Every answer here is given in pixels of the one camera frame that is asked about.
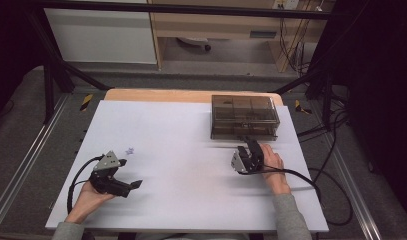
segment wooden table edge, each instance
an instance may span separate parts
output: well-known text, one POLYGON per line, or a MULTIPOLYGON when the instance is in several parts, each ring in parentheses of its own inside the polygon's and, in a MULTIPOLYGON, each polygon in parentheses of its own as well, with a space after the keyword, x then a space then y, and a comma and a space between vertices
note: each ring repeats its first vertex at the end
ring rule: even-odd
POLYGON ((146 102, 194 102, 210 103, 212 95, 267 96, 276 106, 283 106, 282 98, 276 93, 250 91, 200 91, 177 89, 127 89, 114 88, 107 91, 104 100, 110 101, 146 101, 146 102))

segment white table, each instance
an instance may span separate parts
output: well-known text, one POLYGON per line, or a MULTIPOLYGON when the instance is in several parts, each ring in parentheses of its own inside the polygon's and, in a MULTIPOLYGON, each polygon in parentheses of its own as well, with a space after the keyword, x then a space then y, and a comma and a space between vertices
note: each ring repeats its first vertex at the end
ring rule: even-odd
MULTIPOLYGON (((67 215, 68 187, 89 159, 113 150, 127 159, 116 179, 143 180, 128 198, 105 203, 87 228, 132 232, 272 232, 275 209, 261 175, 242 176, 231 167, 239 141, 210 139, 210 103, 101 101, 46 228, 67 215), (135 149, 127 155, 126 150, 135 149)), ((309 177, 287 107, 271 144, 285 167, 309 177)), ((79 180, 87 179, 94 164, 79 180)), ((315 190, 288 175, 299 210, 313 232, 328 231, 315 190)), ((77 186, 74 202, 81 186, 77 186)))

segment gray floor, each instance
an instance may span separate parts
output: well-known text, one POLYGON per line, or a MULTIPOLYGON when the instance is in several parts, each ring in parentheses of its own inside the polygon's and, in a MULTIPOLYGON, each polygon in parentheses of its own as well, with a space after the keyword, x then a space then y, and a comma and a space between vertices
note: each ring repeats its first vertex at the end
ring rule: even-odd
MULTIPOLYGON (((274 90, 297 76, 291 71, 279 75, 275 71, 272 58, 266 54, 269 51, 268 46, 263 42, 213 40, 210 53, 175 39, 171 39, 168 44, 170 48, 166 52, 165 65, 160 71, 151 68, 138 69, 137 66, 126 70, 119 68, 116 72, 115 68, 110 66, 104 69, 104 73, 95 68, 88 70, 97 80, 117 87, 257 92, 274 90)), ((58 124, 0 225, 0 236, 11 234, 13 237, 13 234, 20 234, 20 239, 27 239, 27 236, 38 239, 38 235, 52 234, 52 231, 44 228, 51 211, 49 206, 58 196, 98 100, 104 97, 104 92, 93 90, 94 97, 87 111, 79 111, 83 98, 90 89, 88 84, 80 80, 75 82, 79 86, 78 89, 82 90, 69 97, 58 124)), ((295 100, 300 100, 303 108, 311 108, 316 104, 305 99, 304 90, 304 85, 299 86, 282 96, 285 105, 290 108, 296 132, 318 125, 314 114, 294 111, 295 100)), ((0 118, 0 195, 42 127, 42 72, 33 71, 25 77, 13 95, 13 102, 13 109, 0 118)), ((363 151, 359 149, 351 125, 343 125, 338 130, 338 143, 383 239, 407 239, 407 216, 385 179, 368 171, 363 151)), ((301 147, 308 166, 316 168, 321 166, 329 150, 323 136, 304 142, 301 147)), ((339 180, 332 162, 326 169, 339 180)), ((321 177, 318 184, 323 193, 322 203, 326 218, 336 222, 343 221, 349 213, 349 208, 342 193, 325 177, 321 177)), ((322 233, 319 237, 365 239, 356 217, 346 226, 330 225, 330 232, 322 233)), ((275 235, 265 235, 265 238, 274 239, 275 235)))

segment brown transparent box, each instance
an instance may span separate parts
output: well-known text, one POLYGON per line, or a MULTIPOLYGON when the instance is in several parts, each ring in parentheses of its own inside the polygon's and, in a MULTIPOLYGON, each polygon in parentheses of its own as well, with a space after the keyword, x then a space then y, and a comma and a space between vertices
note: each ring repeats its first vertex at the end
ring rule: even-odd
POLYGON ((276 140, 275 104, 263 96, 212 96, 211 139, 276 140))

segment hand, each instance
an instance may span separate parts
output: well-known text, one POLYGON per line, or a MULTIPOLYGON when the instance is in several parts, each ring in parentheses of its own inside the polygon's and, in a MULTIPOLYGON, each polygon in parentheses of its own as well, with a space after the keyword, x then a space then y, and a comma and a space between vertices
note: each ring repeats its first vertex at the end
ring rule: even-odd
MULTIPOLYGON (((272 151, 271 146, 268 144, 260 144, 263 151, 264 164, 269 167, 264 167, 264 170, 273 170, 273 168, 284 169, 284 162, 278 153, 272 151)), ((291 193, 290 186, 285 178, 285 173, 264 173, 266 183, 271 188, 275 195, 291 193)))
POLYGON ((101 194, 94 189, 90 182, 86 182, 81 189, 78 200, 65 222, 81 224, 92 212, 104 202, 114 198, 112 194, 101 194))

